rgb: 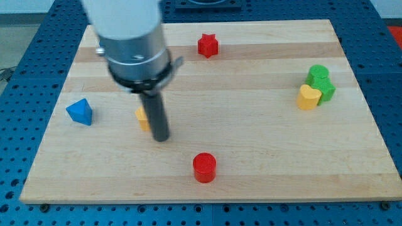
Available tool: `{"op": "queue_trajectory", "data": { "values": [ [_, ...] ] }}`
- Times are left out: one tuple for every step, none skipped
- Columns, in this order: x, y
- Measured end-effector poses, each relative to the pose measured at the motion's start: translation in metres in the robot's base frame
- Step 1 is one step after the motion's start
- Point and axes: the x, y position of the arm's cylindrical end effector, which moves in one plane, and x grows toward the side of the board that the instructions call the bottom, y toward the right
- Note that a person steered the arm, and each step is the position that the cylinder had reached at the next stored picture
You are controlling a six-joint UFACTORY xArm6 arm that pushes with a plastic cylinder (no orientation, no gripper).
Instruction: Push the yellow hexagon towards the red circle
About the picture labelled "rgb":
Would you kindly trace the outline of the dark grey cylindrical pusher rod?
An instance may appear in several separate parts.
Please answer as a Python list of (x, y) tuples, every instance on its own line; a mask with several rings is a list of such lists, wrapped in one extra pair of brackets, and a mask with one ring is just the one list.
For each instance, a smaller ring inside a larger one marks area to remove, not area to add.
[(150, 126), (153, 139), (158, 142), (166, 141), (170, 137), (170, 129), (162, 95), (148, 95), (140, 93), (140, 99)]

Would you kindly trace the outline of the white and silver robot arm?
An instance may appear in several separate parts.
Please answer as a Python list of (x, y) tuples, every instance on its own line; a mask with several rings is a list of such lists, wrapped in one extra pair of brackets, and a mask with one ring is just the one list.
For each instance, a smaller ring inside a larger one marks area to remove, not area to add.
[(138, 94), (155, 141), (170, 137), (161, 91), (182, 65), (172, 60), (162, 28), (159, 1), (82, 0), (111, 77)]

